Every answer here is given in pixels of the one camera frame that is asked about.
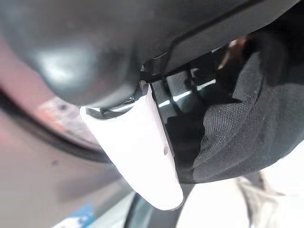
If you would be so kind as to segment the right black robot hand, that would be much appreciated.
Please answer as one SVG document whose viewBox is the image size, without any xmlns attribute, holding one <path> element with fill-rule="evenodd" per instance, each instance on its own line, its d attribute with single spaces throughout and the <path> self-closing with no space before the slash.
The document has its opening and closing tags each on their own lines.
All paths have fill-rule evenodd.
<svg viewBox="0 0 304 228">
<path fill-rule="evenodd" d="M 171 142 L 141 70 L 165 74 L 273 22 L 294 0 L 3 0 L 0 34 L 80 116 L 154 207 L 184 200 Z"/>
</svg>

